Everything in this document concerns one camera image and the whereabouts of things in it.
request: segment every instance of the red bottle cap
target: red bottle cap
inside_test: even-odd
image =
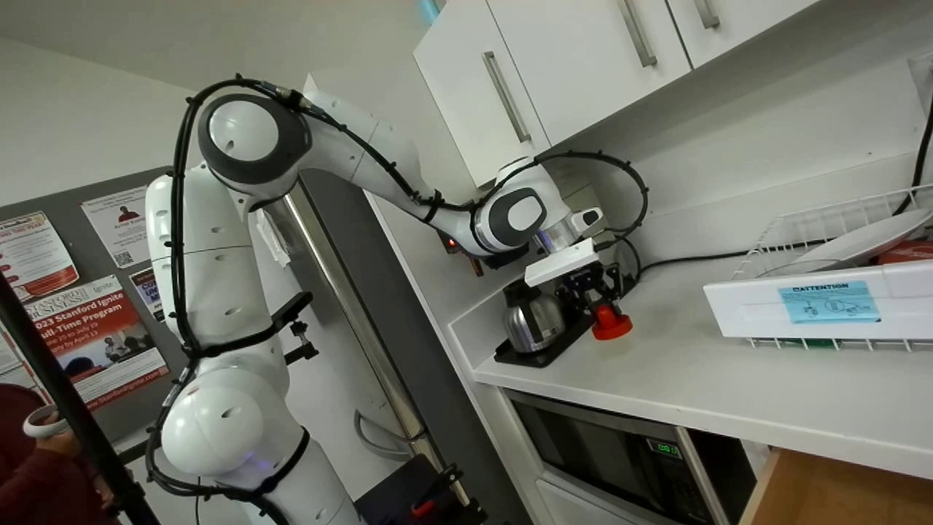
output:
[[[632,331],[632,320],[626,315],[616,315],[610,305],[601,305],[596,308],[596,323],[592,326],[592,334],[600,341],[622,337]]]

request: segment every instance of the white plate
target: white plate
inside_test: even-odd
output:
[[[806,252],[795,263],[818,260],[841,263],[865,261],[900,244],[930,217],[933,217],[933,211],[921,208],[873,222]]]

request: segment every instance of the wooden cabinet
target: wooden cabinet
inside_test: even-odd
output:
[[[482,0],[449,0],[414,58],[477,186],[550,147]]]
[[[668,0],[694,67],[700,67],[818,0]]]
[[[928,479],[775,450],[740,525],[930,525],[931,494]]]
[[[555,525],[581,525],[583,523],[587,525],[633,525],[631,521],[620,518],[543,479],[538,479],[536,483]]]
[[[552,144],[690,71],[658,0],[488,4]]]

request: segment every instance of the cabinet door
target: cabinet door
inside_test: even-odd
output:
[[[550,142],[689,72],[661,0],[488,0]]]
[[[414,58],[477,186],[550,147],[482,0],[449,0]]]
[[[668,0],[694,67],[818,0]]]
[[[536,484],[556,525],[633,525],[543,479],[538,479]]]

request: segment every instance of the refrigerator handle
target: refrigerator handle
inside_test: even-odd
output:
[[[399,448],[389,448],[383,447],[382,445],[377,445],[369,440],[368,437],[363,433],[363,421],[366,421],[367,424],[375,427],[380,433],[392,439]],[[367,418],[360,413],[359,410],[355,410],[353,414],[353,426],[356,430],[356,437],[359,438],[360,442],[363,443],[363,447],[366,447],[373,454],[386,458],[392,461],[405,462],[411,459],[411,443],[418,441],[423,435],[419,434],[411,439],[406,439],[396,433],[389,431],[384,428],[382,425],[373,421],[372,419]]]

